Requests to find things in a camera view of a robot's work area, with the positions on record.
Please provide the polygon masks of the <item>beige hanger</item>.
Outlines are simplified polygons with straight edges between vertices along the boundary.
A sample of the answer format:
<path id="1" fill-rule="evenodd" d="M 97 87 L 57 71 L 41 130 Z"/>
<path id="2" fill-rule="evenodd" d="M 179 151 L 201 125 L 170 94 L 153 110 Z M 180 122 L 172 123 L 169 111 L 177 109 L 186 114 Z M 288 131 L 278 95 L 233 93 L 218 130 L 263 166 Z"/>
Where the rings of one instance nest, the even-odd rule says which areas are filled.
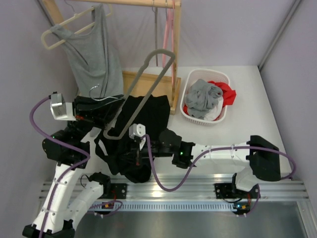
<path id="1" fill-rule="evenodd" d="M 141 75 L 143 74 L 144 70 L 149 66 L 150 60 L 152 59 L 152 57 L 157 56 L 159 54 L 166 55 L 166 56 L 170 57 L 169 61 L 165 64 L 165 66 L 163 67 L 162 71 L 157 76 L 156 80 L 154 81 L 154 83 L 152 84 L 150 89 L 147 91 L 147 93 L 143 97 L 142 101 L 139 103 L 139 105 L 136 108 L 135 112 L 132 114 L 131 118 L 129 119 L 127 124 L 122 129 L 121 133 L 118 136 L 110 136 L 110 135 L 108 135 L 108 132 L 111 129 L 111 126 L 112 126 L 113 122 L 116 121 L 117 117 L 119 116 L 120 112 L 122 111 L 122 108 L 123 108 L 123 106 L 126 103 L 126 100 L 131 95 L 131 92 L 133 91 L 134 87 L 136 86 L 136 84 L 138 83 L 139 79 L 141 78 Z M 165 75 L 165 73 L 167 72 L 167 70 L 173 64 L 175 59 L 176 59 L 175 53 L 173 53 L 173 52 L 171 52 L 169 50 L 165 50 L 165 49 L 157 49 L 157 50 L 154 50 L 154 51 L 152 51 L 151 53 L 148 54 L 148 56 L 146 57 L 146 59 L 144 61 L 144 64 L 138 70 L 138 72 L 137 72 L 134 80 L 132 81 L 130 87 L 128 88 L 126 94 L 124 94 L 123 97 L 122 97 L 123 104 L 119 107 L 119 109 L 117 110 L 114 118 L 110 121 L 110 123 L 104 129 L 104 133 L 105 133 L 104 137 L 105 138 L 111 139 L 111 140 L 120 140 L 124 136 L 124 134 L 129 129 L 129 127 L 131 126 L 132 122 L 134 121 L 134 119 L 136 118 L 136 116 L 138 115 L 138 113 L 140 112 L 140 110 L 142 109 L 142 107 L 144 106 L 146 101 L 148 100 L 148 98 L 151 96 L 151 94 L 153 93 L 153 91 L 155 90 L 155 88 L 157 87 L 159 82 L 162 80 L 162 78 Z"/>

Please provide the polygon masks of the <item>black tank top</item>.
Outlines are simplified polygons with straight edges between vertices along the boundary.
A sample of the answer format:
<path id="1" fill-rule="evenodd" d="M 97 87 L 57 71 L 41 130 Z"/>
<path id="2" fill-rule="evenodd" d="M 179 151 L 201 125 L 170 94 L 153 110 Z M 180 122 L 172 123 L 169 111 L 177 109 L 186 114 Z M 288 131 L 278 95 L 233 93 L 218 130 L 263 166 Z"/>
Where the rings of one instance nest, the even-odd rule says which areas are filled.
<path id="1" fill-rule="evenodd" d="M 115 126 L 108 132 L 109 135 L 118 136 L 121 133 L 142 99 L 142 96 L 130 96 L 127 99 Z M 169 115 L 168 97 L 150 96 L 133 122 L 144 125 L 151 142 L 155 142 L 160 133 L 167 128 Z M 128 132 L 120 140 L 109 140 L 104 138 L 104 132 L 101 131 L 94 143 L 96 155 L 107 163 L 111 174 L 121 174 L 133 183 L 145 183 L 150 179 L 151 165 L 148 153 L 145 152 L 145 156 L 136 159 L 136 144 Z"/>

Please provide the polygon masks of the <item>white camisole top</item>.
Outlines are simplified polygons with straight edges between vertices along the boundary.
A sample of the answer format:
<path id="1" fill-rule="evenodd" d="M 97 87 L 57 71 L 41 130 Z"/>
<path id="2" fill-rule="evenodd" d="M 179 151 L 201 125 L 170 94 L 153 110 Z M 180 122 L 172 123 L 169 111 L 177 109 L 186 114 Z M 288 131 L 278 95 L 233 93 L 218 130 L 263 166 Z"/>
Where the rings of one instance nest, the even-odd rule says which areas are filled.
<path id="1" fill-rule="evenodd" d="M 216 121 L 219 118 L 223 108 L 224 108 L 224 99 L 223 97 L 219 97 L 217 99 L 217 104 L 205 114 L 204 120 Z"/>

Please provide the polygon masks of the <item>light grey tank top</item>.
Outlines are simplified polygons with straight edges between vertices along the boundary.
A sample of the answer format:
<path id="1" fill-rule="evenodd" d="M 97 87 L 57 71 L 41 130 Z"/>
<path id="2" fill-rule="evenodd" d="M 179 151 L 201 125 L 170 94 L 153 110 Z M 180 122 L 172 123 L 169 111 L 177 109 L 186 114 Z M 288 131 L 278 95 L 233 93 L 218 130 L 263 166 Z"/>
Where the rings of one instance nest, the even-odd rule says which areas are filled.
<path id="1" fill-rule="evenodd" d="M 222 95 L 223 91 L 221 88 L 203 79 L 198 79 L 189 88 L 185 97 L 188 115 L 203 119 L 210 110 L 218 105 L 218 100 Z"/>

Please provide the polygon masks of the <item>red tank top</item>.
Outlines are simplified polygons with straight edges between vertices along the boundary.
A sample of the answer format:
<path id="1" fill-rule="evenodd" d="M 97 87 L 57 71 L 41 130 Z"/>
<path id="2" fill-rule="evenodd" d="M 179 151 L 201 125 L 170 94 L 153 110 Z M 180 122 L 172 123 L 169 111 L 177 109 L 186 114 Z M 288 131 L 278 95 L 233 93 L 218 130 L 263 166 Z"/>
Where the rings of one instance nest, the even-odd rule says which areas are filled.
<path id="1" fill-rule="evenodd" d="M 215 83 L 212 81 L 209 81 L 208 83 L 212 83 L 212 84 L 214 84 L 222 89 L 222 91 L 223 91 L 222 97 L 224 99 L 224 106 L 225 105 L 232 106 L 234 104 L 234 101 L 236 99 L 236 91 L 235 90 L 231 89 L 231 87 L 228 87 L 228 85 L 226 85 L 224 83 Z M 184 107 L 184 111 L 187 113 L 187 106 L 186 105 Z"/>

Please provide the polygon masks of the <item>pink hanger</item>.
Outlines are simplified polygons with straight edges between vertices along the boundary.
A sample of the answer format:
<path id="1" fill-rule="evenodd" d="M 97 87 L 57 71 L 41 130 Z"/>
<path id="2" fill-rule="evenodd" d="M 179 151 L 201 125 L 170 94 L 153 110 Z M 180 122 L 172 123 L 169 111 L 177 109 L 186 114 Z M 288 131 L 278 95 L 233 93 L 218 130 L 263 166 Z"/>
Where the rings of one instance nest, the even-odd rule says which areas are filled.
<path id="1" fill-rule="evenodd" d="M 171 49 L 174 50 L 174 39 L 173 39 L 173 14 L 174 14 L 174 1 L 172 1 L 172 8 L 167 11 L 167 18 L 165 23 L 164 38 L 163 38 L 163 49 L 166 50 L 168 46 L 169 34 L 171 33 Z"/>
<path id="2" fill-rule="evenodd" d="M 171 49 L 174 52 L 174 10 L 175 10 L 175 0 L 172 0 L 172 8 L 170 10 L 170 29 L 171 29 Z M 171 66 L 172 76 L 172 93 L 175 92 L 175 73 L 174 73 L 174 63 Z"/>

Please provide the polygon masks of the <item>taupe hanger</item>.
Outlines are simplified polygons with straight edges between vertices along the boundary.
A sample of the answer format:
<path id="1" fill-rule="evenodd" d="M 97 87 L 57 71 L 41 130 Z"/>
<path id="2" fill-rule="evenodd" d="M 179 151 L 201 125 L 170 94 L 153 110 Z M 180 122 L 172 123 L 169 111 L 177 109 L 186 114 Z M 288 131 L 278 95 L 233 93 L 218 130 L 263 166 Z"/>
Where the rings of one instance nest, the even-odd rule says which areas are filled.
<path id="1" fill-rule="evenodd" d="M 154 6 L 155 0 L 152 0 L 152 12 L 154 13 L 154 30 L 155 30 L 155 50 L 158 49 L 158 9 Z"/>

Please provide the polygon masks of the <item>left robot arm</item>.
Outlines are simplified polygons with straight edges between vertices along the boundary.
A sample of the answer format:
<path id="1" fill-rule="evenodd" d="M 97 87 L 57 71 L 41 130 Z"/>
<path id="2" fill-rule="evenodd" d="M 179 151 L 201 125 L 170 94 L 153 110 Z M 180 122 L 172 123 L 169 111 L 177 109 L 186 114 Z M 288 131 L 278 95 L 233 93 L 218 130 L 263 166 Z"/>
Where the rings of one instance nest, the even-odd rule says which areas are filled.
<path id="1" fill-rule="evenodd" d="M 92 128 L 102 128 L 104 119 L 101 111 L 117 105 L 119 98 L 96 102 L 78 96 L 72 103 L 64 101 L 62 94 L 54 92 L 42 99 L 31 110 L 29 118 L 33 128 L 42 136 L 42 148 L 48 159 L 56 162 L 55 174 L 45 202 L 32 224 L 26 225 L 22 235 L 26 238 L 72 238 L 81 219 L 89 212 L 103 216 L 95 209 L 98 199 L 107 199 L 100 206 L 113 214 L 121 208 L 122 202 L 115 193 L 110 177 L 101 172 L 88 176 L 88 182 L 75 199 L 72 193 L 90 159 L 90 142 L 83 138 Z M 44 102 L 50 103 L 55 120 L 67 121 L 65 129 L 52 135 L 37 126 L 34 114 Z"/>

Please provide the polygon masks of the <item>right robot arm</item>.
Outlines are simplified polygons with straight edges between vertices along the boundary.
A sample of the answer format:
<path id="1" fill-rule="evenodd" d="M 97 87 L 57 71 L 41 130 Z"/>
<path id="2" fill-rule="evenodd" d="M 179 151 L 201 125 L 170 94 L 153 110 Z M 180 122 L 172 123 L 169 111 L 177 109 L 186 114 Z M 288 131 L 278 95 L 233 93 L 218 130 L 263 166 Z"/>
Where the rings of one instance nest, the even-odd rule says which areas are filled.
<path id="1" fill-rule="evenodd" d="M 174 131 L 165 129 L 158 140 L 150 140 L 144 132 L 132 132 L 119 158 L 140 166 L 153 163 L 154 158 L 172 157 L 172 164 L 188 169 L 197 165 L 242 167 L 232 177 L 231 193 L 242 197 L 260 181 L 281 180 L 279 148 L 259 135 L 249 141 L 231 146 L 209 146 L 185 142 Z"/>

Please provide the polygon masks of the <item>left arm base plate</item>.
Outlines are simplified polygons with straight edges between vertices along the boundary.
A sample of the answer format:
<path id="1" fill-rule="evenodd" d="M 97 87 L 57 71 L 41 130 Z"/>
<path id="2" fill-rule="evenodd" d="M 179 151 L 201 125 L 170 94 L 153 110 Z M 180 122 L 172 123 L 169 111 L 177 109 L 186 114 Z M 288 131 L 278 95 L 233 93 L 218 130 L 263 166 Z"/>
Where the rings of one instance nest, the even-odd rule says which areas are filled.
<path id="1" fill-rule="evenodd" d="M 126 183 L 113 183 L 110 188 L 111 198 L 126 199 L 128 184 Z"/>

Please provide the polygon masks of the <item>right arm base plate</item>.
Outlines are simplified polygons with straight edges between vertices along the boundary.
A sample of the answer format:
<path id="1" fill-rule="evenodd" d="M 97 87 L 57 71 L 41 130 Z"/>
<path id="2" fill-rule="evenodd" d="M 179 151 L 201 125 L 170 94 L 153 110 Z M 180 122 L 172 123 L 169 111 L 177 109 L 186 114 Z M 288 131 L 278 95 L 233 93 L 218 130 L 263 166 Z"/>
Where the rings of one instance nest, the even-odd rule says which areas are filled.
<path id="1" fill-rule="evenodd" d="M 215 183 L 215 195 L 217 199 L 234 199 L 236 195 L 233 193 L 231 183 Z"/>

